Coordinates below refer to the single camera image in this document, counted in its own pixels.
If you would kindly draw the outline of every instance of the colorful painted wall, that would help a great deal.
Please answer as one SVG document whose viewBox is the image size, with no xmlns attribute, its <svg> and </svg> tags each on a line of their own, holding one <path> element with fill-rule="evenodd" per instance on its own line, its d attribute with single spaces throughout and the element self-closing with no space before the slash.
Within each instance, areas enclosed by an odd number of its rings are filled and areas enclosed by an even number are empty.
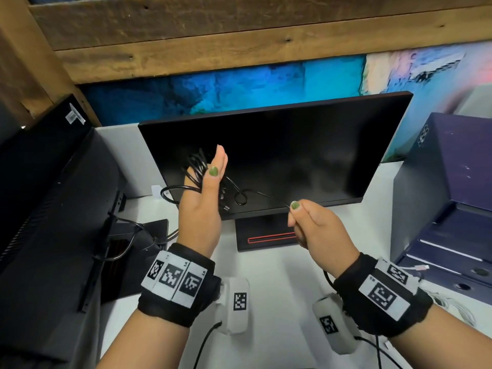
<svg viewBox="0 0 492 369">
<path fill-rule="evenodd" d="M 492 41 L 84 86 L 103 125 L 409 90 L 385 157 L 404 156 L 433 112 L 492 83 Z"/>
</svg>

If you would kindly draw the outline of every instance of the fingernail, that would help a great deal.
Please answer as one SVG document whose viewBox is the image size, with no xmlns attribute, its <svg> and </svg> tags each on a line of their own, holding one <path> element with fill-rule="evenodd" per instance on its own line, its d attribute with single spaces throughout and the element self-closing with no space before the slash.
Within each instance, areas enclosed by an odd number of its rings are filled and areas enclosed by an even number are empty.
<svg viewBox="0 0 492 369">
<path fill-rule="evenodd" d="M 209 168 L 209 173 L 212 175 L 212 176 L 218 176 L 218 168 L 213 166 L 213 167 L 210 167 Z"/>
<path fill-rule="evenodd" d="M 290 204 L 290 207 L 292 208 L 292 210 L 297 210 L 300 206 L 301 206 L 301 204 L 297 201 L 292 201 L 292 203 Z"/>
</svg>

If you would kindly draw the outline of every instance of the wooden beam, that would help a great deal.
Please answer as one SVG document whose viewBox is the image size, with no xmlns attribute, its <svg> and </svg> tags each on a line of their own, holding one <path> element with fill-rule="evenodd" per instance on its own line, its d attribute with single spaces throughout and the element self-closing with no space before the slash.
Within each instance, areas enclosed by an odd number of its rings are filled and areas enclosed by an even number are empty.
<svg viewBox="0 0 492 369">
<path fill-rule="evenodd" d="M 0 99 L 21 126 L 31 127 L 34 119 L 53 102 L 17 57 L 1 31 L 0 52 Z"/>
<path fill-rule="evenodd" d="M 61 50 L 75 83 L 492 39 L 492 6 Z"/>
<path fill-rule="evenodd" d="M 73 93 L 90 121 L 95 126 L 100 125 L 89 102 L 75 86 L 29 12 L 26 0 L 0 0 L 0 30 L 18 61 L 53 103 Z"/>
<path fill-rule="evenodd" d="M 83 0 L 29 8 L 54 50 L 492 5 L 492 0 Z"/>
</svg>

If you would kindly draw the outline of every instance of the drawer hole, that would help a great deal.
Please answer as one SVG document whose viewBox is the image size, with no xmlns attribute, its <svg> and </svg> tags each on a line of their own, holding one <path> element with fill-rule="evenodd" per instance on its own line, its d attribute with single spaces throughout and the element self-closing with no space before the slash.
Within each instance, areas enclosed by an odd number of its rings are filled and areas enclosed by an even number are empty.
<svg viewBox="0 0 492 369">
<path fill-rule="evenodd" d="M 471 290 L 471 286 L 466 283 L 455 283 L 455 287 L 459 290 L 469 291 Z"/>
<path fill-rule="evenodd" d="M 471 272 L 482 277 L 488 277 L 490 275 L 490 272 L 483 268 L 473 268 Z"/>
</svg>

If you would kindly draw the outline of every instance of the white device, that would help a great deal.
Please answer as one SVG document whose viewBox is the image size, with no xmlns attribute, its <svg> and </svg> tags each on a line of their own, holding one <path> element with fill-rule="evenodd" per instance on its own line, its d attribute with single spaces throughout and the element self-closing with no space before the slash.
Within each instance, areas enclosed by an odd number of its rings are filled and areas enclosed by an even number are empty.
<svg viewBox="0 0 492 369">
<path fill-rule="evenodd" d="M 329 294 L 316 301 L 312 310 L 331 348 L 339 355 L 347 355 L 359 347 L 360 341 L 356 341 L 354 336 L 360 336 L 361 333 L 352 317 L 343 312 L 342 306 L 342 300 L 337 294 Z"/>
<path fill-rule="evenodd" d="M 222 321 L 218 331 L 233 335 L 246 331 L 249 319 L 249 282 L 239 277 L 223 277 L 220 296 L 216 301 L 216 322 Z"/>
</svg>

